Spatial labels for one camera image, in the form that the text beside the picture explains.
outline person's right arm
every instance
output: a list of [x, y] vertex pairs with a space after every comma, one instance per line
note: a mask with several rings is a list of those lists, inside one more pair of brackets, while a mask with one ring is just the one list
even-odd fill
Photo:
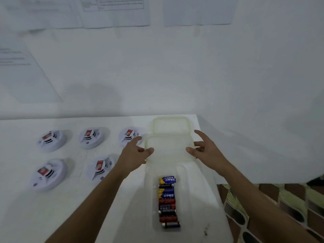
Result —
[[206, 134], [199, 130], [195, 133], [203, 141], [195, 142], [196, 149], [187, 147], [187, 152], [226, 179], [245, 211], [256, 222], [264, 243], [318, 243], [238, 171]]

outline forearm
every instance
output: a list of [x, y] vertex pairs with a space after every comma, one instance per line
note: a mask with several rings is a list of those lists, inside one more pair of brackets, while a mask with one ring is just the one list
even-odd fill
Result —
[[123, 179], [119, 170], [113, 168], [46, 243], [95, 242]]
[[282, 212], [258, 190], [240, 171], [228, 163], [224, 178], [231, 186], [233, 193], [256, 222], [257, 229], [268, 242], [316, 242], [305, 229]]

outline patterned floor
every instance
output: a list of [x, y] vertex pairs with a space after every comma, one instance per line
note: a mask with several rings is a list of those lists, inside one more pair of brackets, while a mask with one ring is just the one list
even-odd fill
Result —
[[[307, 184], [255, 184], [269, 200], [286, 212], [319, 242], [324, 243], [324, 186]], [[217, 185], [234, 243], [262, 243], [255, 228], [227, 184]]]

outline person's left arm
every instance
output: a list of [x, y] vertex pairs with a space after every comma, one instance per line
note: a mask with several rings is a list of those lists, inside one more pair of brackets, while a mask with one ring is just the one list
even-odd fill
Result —
[[130, 172], [145, 164], [154, 151], [136, 144], [141, 137], [130, 141], [123, 149], [115, 167], [96, 186], [72, 215], [47, 239], [46, 243], [96, 241], [99, 230], [115, 199], [122, 181]]

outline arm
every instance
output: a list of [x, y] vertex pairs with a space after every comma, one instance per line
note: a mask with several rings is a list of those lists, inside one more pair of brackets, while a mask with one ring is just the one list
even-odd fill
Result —
[[95, 187], [72, 215], [47, 239], [56, 242], [95, 242], [99, 230], [115, 199], [122, 181], [154, 151], [136, 146], [141, 137], [130, 141], [123, 149], [115, 167]]
[[199, 130], [195, 133], [203, 141], [195, 142], [196, 149], [187, 147], [187, 152], [226, 179], [248, 215], [256, 222], [264, 243], [318, 243], [239, 172], [207, 135]]

